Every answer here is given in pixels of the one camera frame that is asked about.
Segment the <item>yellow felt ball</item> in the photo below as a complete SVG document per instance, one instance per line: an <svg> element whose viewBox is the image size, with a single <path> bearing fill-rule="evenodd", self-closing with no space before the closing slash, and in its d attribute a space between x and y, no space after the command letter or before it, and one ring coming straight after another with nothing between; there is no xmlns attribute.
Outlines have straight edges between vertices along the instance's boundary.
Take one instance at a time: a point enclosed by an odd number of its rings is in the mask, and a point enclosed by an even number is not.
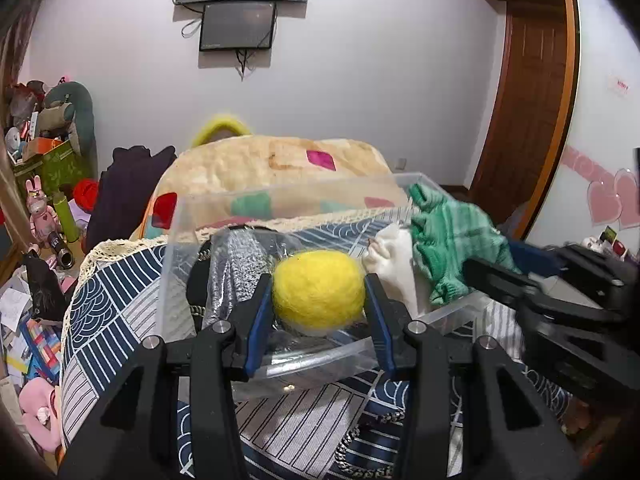
<svg viewBox="0 0 640 480"><path fill-rule="evenodd" d="M360 264L337 250L298 252L272 272L277 318L292 330L324 336L362 318L366 288Z"/></svg>

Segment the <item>green cardboard box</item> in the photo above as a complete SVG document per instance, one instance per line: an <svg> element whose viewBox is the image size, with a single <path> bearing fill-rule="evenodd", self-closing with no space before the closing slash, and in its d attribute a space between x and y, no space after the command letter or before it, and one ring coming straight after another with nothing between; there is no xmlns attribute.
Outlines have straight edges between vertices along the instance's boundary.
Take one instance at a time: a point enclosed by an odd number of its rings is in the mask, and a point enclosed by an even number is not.
<svg viewBox="0 0 640 480"><path fill-rule="evenodd" d="M55 191L68 191L80 180L92 178L90 162L77 154L70 142L64 142L44 155L36 155L24 164L12 168L22 202L26 200L26 181L39 176L44 194L51 197Z"/></svg>

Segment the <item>white sliding wardrobe door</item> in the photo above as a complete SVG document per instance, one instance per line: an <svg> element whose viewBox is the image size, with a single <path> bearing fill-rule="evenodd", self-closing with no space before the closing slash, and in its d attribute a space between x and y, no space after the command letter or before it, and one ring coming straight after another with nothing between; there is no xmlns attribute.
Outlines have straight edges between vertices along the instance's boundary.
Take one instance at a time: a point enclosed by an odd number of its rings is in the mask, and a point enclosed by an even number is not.
<svg viewBox="0 0 640 480"><path fill-rule="evenodd" d="M577 90L562 158L534 226L538 246L608 226L639 250L639 47L611 0L576 0Z"/></svg>

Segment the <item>blue white patterned tablecloth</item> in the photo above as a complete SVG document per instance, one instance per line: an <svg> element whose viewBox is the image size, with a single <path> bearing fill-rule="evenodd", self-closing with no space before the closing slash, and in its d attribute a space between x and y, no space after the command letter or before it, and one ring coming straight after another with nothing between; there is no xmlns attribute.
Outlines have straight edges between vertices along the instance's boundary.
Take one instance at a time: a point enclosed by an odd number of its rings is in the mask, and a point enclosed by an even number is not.
<svg viewBox="0 0 640 480"><path fill-rule="evenodd" d="M268 222L255 228L282 233L291 250L336 249L358 261L370 238L388 226L406 224L410 207L342 211ZM64 322L61 434L65 452L116 373L146 336L155 334L157 308L163 307L162 271L167 235L141 240L106 240L80 267L79 284ZM178 311L178 339L198 330L205 299L186 299L194 263L207 263L206 248L182 255L170 271L168 300ZM428 314L428 324L452 339L471 340L482 330L494 336L516 364L522 348L514 313L487 297L473 295ZM261 479L351 479L334 460L347 430L360 426L343 464L368 469L390 465L398 448L399 422L379 424L374 415L405 408L407 384L392 382L374 364L372 340L358 322L326 337L298 336L276 322L264 369L249 382L233 384L247 468ZM532 368L521 366L542 400L562 419L572 396ZM462 386L451 393L448 474L462 464Z"/></svg>

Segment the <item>clear plastic storage box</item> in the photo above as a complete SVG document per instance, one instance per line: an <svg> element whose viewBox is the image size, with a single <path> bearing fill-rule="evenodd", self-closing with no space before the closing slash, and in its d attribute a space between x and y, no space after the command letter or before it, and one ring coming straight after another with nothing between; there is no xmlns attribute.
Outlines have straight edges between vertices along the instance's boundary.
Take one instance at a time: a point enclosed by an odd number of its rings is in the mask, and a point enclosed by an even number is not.
<svg viewBox="0 0 640 480"><path fill-rule="evenodd" d="M414 263L409 226L423 174L276 184L175 199L156 214L168 233L157 329L166 341L193 337L228 320L269 275L273 318L240 400L336 382L375 366L364 313L367 274L404 321L444 334L475 321L488 306L479 292L435 304Z"/></svg>

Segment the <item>white drawstring pouch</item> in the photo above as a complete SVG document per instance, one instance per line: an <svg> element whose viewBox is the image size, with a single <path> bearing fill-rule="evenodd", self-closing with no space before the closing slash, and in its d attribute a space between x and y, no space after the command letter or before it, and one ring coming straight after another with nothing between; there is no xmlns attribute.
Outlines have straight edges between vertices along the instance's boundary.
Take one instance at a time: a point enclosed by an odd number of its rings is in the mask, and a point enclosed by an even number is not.
<svg viewBox="0 0 640 480"><path fill-rule="evenodd" d="M364 270L378 276L386 296L400 301L412 318L430 310L431 286L413 262L408 228L392 223L378 231L370 238L361 262Z"/></svg>

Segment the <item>green bottle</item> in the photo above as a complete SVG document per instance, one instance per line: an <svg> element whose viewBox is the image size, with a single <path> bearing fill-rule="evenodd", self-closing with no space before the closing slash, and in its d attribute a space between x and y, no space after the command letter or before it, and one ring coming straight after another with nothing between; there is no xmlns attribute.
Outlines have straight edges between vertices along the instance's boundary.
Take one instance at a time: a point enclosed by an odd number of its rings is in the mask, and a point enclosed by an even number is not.
<svg viewBox="0 0 640 480"><path fill-rule="evenodd" d="M54 210L58 215L58 222L60 222L60 226L62 232L66 236L66 240L71 243L76 242L79 238L79 230L76 226L73 214L70 211L70 205L68 204L65 194L62 191L56 191L53 194L52 200Z"/></svg>

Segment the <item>green knit cloth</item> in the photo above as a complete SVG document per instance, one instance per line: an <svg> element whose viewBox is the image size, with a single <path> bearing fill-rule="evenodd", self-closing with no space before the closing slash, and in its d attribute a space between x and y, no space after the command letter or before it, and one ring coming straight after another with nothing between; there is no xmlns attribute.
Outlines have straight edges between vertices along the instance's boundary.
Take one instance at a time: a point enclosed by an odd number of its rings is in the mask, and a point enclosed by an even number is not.
<svg viewBox="0 0 640 480"><path fill-rule="evenodd" d="M416 206L410 223L413 260L430 285L433 306L446 306L470 292L462 268L471 257L518 273L508 240L480 207L420 183L408 193Z"/></svg>

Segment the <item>brown wooden door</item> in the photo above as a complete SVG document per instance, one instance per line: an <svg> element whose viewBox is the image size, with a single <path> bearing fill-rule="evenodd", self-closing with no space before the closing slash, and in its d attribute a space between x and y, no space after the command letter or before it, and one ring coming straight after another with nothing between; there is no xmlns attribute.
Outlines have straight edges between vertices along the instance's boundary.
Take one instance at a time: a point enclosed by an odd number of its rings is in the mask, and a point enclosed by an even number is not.
<svg viewBox="0 0 640 480"><path fill-rule="evenodd" d="M522 240L558 166L577 79L575 0L506 6L500 77L471 198Z"/></svg>

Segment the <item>grey green neck pillow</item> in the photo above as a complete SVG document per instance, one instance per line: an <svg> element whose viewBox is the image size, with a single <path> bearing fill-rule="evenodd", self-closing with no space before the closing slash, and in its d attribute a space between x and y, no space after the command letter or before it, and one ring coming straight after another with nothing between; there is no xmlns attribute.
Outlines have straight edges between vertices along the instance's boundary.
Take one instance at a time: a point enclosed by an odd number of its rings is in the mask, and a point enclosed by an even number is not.
<svg viewBox="0 0 640 480"><path fill-rule="evenodd" d="M63 82L53 87L43 100L38 113L38 136L67 136L74 152L91 154L96 144L92 99L85 86L77 81Z"/></svg>

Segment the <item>pink rabbit doll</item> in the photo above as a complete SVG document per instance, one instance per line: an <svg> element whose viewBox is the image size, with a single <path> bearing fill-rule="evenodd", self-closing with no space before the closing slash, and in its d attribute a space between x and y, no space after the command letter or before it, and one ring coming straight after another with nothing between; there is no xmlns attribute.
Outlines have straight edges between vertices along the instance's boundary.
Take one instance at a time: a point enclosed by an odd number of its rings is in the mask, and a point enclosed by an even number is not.
<svg viewBox="0 0 640 480"><path fill-rule="evenodd" d="M51 233L61 232L60 220L55 210L48 204L38 174L25 182L26 206L29 211L29 229L40 245L48 244Z"/></svg>

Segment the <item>dark purple garment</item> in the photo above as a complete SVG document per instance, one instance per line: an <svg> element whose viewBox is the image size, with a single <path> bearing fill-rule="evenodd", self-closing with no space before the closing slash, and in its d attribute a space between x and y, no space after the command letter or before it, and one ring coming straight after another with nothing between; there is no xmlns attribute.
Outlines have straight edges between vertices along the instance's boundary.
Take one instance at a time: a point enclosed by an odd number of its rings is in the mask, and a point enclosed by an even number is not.
<svg viewBox="0 0 640 480"><path fill-rule="evenodd" d="M112 163L99 180L86 232L86 254L106 240L128 240L140 226L160 177L176 159L173 146L155 155L142 145L114 149Z"/></svg>

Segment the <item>yellow fuzzy hoop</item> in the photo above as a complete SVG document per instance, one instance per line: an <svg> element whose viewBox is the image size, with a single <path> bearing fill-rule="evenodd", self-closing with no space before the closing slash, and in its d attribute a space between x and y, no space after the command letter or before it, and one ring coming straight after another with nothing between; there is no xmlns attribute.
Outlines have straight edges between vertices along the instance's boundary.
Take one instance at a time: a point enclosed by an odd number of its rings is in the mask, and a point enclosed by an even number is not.
<svg viewBox="0 0 640 480"><path fill-rule="evenodd" d="M214 116L194 136L191 142L192 148L235 136L251 136L252 132L244 122L231 115L218 114Z"/></svg>

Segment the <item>small black monitor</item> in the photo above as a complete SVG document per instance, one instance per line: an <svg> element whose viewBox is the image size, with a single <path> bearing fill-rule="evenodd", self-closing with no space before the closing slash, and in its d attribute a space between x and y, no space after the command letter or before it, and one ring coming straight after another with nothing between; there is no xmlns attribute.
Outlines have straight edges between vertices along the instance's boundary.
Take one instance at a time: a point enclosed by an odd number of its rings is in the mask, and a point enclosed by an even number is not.
<svg viewBox="0 0 640 480"><path fill-rule="evenodd" d="M200 51L269 50L277 6L267 1L226 1L204 6Z"/></svg>

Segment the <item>bagged grey knit cloth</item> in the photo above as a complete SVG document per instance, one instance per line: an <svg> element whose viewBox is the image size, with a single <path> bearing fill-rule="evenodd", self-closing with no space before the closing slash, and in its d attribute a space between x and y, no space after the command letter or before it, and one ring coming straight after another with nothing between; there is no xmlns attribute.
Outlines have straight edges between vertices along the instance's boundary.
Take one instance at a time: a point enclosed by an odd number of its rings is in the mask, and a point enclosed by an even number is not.
<svg viewBox="0 0 640 480"><path fill-rule="evenodd" d="M280 256L277 233L271 230L224 229L209 241L202 328L228 320L239 302L252 298L260 277Z"/></svg>

